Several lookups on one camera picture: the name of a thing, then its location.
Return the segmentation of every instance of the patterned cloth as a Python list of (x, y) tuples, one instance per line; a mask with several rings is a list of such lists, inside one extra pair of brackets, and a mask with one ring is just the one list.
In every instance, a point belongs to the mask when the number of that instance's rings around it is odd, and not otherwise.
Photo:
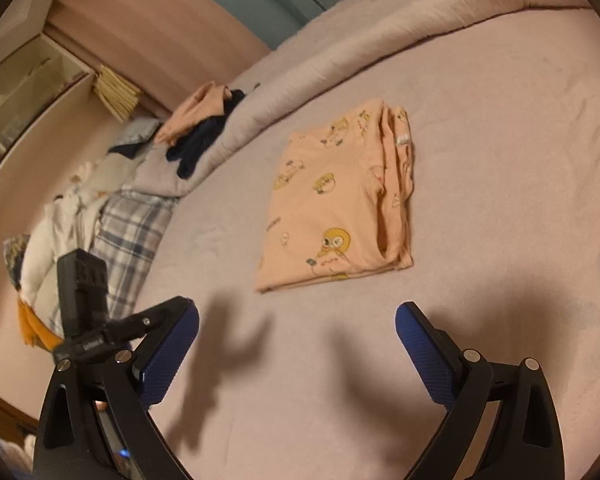
[(20, 290), (20, 273), (22, 272), (22, 261), (27, 249), (30, 235), (12, 236), (2, 242), (2, 255), (7, 266), (9, 281), (16, 290)]
[[(133, 312), (177, 203), (174, 198), (126, 190), (112, 195), (102, 209), (100, 231), (90, 253), (107, 263), (111, 319)], [(62, 333), (59, 308), (51, 324), (53, 332)]]

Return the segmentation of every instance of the navy blue garment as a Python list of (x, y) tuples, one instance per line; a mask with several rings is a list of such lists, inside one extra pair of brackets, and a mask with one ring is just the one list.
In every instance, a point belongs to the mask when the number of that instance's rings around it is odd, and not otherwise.
[(214, 143), (224, 129), (224, 124), (234, 108), (244, 99), (242, 90), (231, 90), (231, 98), (224, 101), (224, 115), (213, 116), (196, 124), (189, 133), (180, 137), (175, 146), (167, 150), (167, 160), (180, 160), (176, 174), (189, 178), (203, 153)]

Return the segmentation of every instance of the bed sheet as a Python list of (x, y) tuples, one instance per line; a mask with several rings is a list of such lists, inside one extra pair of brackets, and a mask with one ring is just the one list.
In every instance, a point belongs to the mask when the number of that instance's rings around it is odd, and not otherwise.
[[(255, 293), (288, 135), (374, 97), (410, 120), (414, 266)], [(137, 308), (174, 295), (202, 325), (151, 414), (195, 478), (403, 478), (444, 413), (395, 335), (407, 300), (462, 348), (540, 361), (581, 478), (600, 453), (600, 20), (499, 16), (312, 99), (182, 200)]]

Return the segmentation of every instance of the wall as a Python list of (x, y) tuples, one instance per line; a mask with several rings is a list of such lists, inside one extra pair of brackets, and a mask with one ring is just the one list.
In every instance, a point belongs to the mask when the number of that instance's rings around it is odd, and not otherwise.
[(35, 136), (21, 139), (0, 167), (0, 397), (38, 418), (53, 371), (51, 355), (23, 344), (16, 291), (2, 260), (2, 240), (30, 232), (43, 204), (62, 192), (82, 162), (102, 156), (120, 131), (87, 83)]

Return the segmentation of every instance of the plaid fabric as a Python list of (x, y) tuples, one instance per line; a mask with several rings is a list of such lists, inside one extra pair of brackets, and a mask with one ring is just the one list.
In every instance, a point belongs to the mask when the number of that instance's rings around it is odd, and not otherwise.
[[(100, 230), (90, 253), (107, 263), (111, 319), (133, 312), (177, 203), (174, 198), (124, 190), (112, 195), (102, 209)], [(59, 308), (50, 329), (62, 333)]]

